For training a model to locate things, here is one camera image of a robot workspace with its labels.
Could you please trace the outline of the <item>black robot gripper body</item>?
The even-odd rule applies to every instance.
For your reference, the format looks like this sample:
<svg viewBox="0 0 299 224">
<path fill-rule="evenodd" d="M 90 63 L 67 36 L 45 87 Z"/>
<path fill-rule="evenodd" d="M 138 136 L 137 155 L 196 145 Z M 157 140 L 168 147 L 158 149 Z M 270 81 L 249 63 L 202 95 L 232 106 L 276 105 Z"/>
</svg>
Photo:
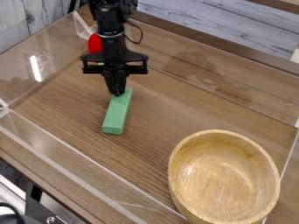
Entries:
<svg viewBox="0 0 299 224">
<path fill-rule="evenodd" d="M 110 68 L 125 69 L 127 74 L 149 74 L 149 56 L 127 48 L 126 35 L 101 38 L 103 51 L 81 56 L 83 73 L 102 74 Z"/>
</svg>

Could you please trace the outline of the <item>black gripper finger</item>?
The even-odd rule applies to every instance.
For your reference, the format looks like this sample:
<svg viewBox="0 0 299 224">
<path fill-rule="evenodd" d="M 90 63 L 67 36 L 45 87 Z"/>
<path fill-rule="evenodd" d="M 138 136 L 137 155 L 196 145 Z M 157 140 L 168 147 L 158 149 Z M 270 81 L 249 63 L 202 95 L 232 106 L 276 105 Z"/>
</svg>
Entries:
<svg viewBox="0 0 299 224">
<path fill-rule="evenodd" d="M 103 77 L 107 83 L 107 89 L 113 95 L 119 95 L 118 92 L 118 77 L 117 74 L 109 70 L 103 71 Z"/>
<path fill-rule="evenodd" d="M 126 92 L 127 87 L 127 71 L 121 70 L 118 72 L 118 94 L 122 95 Z"/>
</svg>

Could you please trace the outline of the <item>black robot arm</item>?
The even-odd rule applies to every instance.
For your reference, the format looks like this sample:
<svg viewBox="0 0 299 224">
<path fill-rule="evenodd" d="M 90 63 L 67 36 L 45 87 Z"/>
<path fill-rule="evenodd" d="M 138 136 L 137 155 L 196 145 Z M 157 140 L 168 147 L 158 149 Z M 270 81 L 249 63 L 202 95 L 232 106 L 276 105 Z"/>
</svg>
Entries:
<svg viewBox="0 0 299 224">
<path fill-rule="evenodd" d="M 150 57 L 127 48 L 125 24 L 138 6 L 138 0 L 87 0 L 93 18 L 98 22 L 97 35 L 103 49 L 81 56 L 85 74 L 102 74 L 107 89 L 115 96 L 126 92 L 127 77 L 149 74 Z"/>
</svg>

